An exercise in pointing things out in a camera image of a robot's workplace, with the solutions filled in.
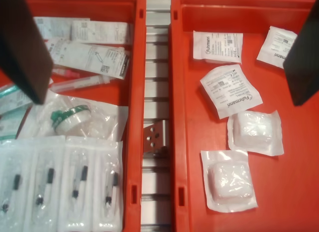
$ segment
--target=transparent plastic bag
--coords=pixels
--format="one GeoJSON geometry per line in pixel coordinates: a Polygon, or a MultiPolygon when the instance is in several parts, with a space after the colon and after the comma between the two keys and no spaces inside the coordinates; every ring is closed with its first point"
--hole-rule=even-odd
{"type": "Polygon", "coordinates": [[[272,114],[243,111],[229,117],[228,146],[231,150],[247,150],[267,156],[284,153],[281,120],[272,114]]]}
{"type": "Polygon", "coordinates": [[[24,232],[56,232],[65,137],[30,140],[34,149],[24,232]]]}
{"type": "Polygon", "coordinates": [[[257,207],[246,151],[201,151],[207,206],[228,213],[257,207]]]}
{"type": "Polygon", "coordinates": [[[99,140],[95,164],[93,231],[120,232],[123,223],[122,142],[99,140]]]}

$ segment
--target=sterile pouch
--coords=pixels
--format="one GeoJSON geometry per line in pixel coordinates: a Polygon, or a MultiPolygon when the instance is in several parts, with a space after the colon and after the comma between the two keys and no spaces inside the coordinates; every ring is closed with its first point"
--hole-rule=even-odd
{"type": "Polygon", "coordinates": [[[132,44],[133,26],[126,22],[82,21],[72,23],[72,41],[98,44],[132,44]]]}
{"type": "Polygon", "coordinates": [[[229,117],[228,146],[231,150],[247,150],[267,156],[284,153],[281,120],[272,114],[243,111],[229,117]]]}
{"type": "Polygon", "coordinates": [[[89,71],[124,79],[130,61],[123,48],[81,44],[63,38],[50,39],[46,46],[56,66],[89,71]]]}
{"type": "Polygon", "coordinates": [[[32,162],[32,146],[25,141],[0,145],[0,231],[21,232],[32,162]]]}
{"type": "Polygon", "coordinates": [[[90,232],[95,138],[67,137],[62,172],[59,232],[90,232]]]}
{"type": "Polygon", "coordinates": [[[219,119],[263,103],[259,92],[250,84],[238,64],[216,67],[200,82],[214,103],[219,119]]]}
{"type": "Polygon", "coordinates": [[[201,151],[207,206],[228,213],[257,207],[246,151],[201,151]]]}
{"type": "Polygon", "coordinates": [[[292,31],[271,26],[257,60],[284,69],[283,63],[296,38],[297,34],[292,31]]]}
{"type": "Polygon", "coordinates": [[[242,33],[193,32],[193,58],[211,63],[241,63],[242,33]]]}
{"type": "Polygon", "coordinates": [[[96,140],[94,232],[120,232],[123,224],[122,142],[96,140]]]}
{"type": "Polygon", "coordinates": [[[53,135],[85,136],[120,141],[127,107],[55,94],[30,110],[19,138],[53,135]]]}

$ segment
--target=gauze package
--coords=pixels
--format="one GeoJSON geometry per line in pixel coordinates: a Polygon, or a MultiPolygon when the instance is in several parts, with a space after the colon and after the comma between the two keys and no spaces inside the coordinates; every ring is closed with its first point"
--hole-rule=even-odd
{"type": "Polygon", "coordinates": [[[247,150],[267,156],[284,153],[281,120],[272,114],[243,111],[229,117],[228,146],[231,150],[247,150]]]}
{"type": "Polygon", "coordinates": [[[71,28],[73,20],[89,21],[89,18],[73,18],[73,17],[46,17],[35,16],[34,21],[44,40],[53,37],[62,37],[71,39],[71,28]]]}
{"type": "Polygon", "coordinates": [[[127,118],[127,107],[48,90],[44,105],[32,107],[18,137],[66,135],[121,141],[127,118]]]}
{"type": "Polygon", "coordinates": [[[130,57],[123,48],[87,45],[63,38],[53,38],[47,43],[52,60],[65,66],[124,79],[130,57]]]}
{"type": "Polygon", "coordinates": [[[228,213],[257,207],[246,151],[201,151],[207,206],[228,213]]]}
{"type": "Polygon", "coordinates": [[[193,32],[193,58],[211,63],[241,63],[242,33],[193,32]]]}
{"type": "Polygon", "coordinates": [[[68,137],[66,139],[59,232],[91,231],[95,143],[95,138],[68,137]]]}
{"type": "Polygon", "coordinates": [[[132,44],[133,27],[126,22],[73,21],[72,41],[98,44],[132,44]]]}
{"type": "Polygon", "coordinates": [[[29,140],[33,162],[23,231],[56,232],[65,137],[29,140]]]}
{"type": "Polygon", "coordinates": [[[24,141],[0,145],[0,231],[21,232],[25,216],[32,147],[24,141]]]}
{"type": "Polygon", "coordinates": [[[219,119],[263,103],[259,92],[250,84],[238,64],[217,67],[200,82],[213,101],[219,119]]]}
{"type": "Polygon", "coordinates": [[[257,60],[284,69],[283,63],[296,38],[292,31],[271,26],[257,60]]]}
{"type": "Polygon", "coordinates": [[[96,139],[94,232],[120,232],[123,224],[122,142],[96,139]]]}

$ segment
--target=red tray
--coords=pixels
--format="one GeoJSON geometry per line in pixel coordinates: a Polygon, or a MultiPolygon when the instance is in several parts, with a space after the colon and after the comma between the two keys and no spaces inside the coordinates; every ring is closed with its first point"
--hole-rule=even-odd
{"type": "MultiPolygon", "coordinates": [[[[146,55],[146,0],[27,0],[33,16],[88,17],[97,21],[122,21],[134,24],[134,42],[126,49],[131,60],[125,80],[63,93],[129,107],[123,136],[124,230],[141,230],[142,154],[144,84],[146,55]]],[[[62,77],[53,76],[55,82],[62,77]]],[[[0,86],[10,80],[0,71],[0,86]]]]}
{"type": "Polygon", "coordinates": [[[319,231],[319,93],[294,107],[284,71],[256,62],[270,26],[298,33],[315,0],[172,0],[171,106],[174,210],[178,232],[319,231]],[[201,150],[225,150],[227,118],[218,119],[200,79],[217,67],[194,60],[193,30],[243,32],[242,70],[264,101],[253,111],[278,110],[285,154],[249,153],[258,208],[208,209],[201,150]]]}

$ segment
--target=white paper packaging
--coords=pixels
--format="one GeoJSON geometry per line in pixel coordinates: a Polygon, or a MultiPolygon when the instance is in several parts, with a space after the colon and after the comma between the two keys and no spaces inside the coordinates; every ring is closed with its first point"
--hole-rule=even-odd
{"type": "Polygon", "coordinates": [[[283,63],[296,38],[292,31],[271,26],[257,60],[284,69],[283,63]]]}
{"type": "Polygon", "coordinates": [[[23,232],[56,232],[65,137],[29,139],[33,148],[23,232]]]}
{"type": "Polygon", "coordinates": [[[200,80],[220,119],[263,103],[259,92],[245,77],[240,65],[220,66],[200,80]]]}
{"type": "Polygon", "coordinates": [[[62,37],[71,39],[71,27],[73,20],[89,21],[89,18],[73,18],[73,17],[45,17],[35,16],[34,21],[44,40],[53,37],[62,37]]]}
{"type": "Polygon", "coordinates": [[[63,38],[46,43],[55,65],[124,79],[129,56],[123,48],[86,45],[63,38]]]}
{"type": "Polygon", "coordinates": [[[241,63],[242,33],[193,32],[193,58],[212,63],[241,63]]]}
{"type": "Polygon", "coordinates": [[[133,27],[126,22],[82,21],[72,23],[72,41],[98,44],[132,44],[133,27]]]}
{"type": "Polygon", "coordinates": [[[267,156],[284,153],[281,120],[272,114],[243,111],[229,117],[228,146],[231,150],[247,150],[267,156]]]}
{"type": "Polygon", "coordinates": [[[228,213],[257,207],[246,151],[201,151],[209,209],[228,213]]]}

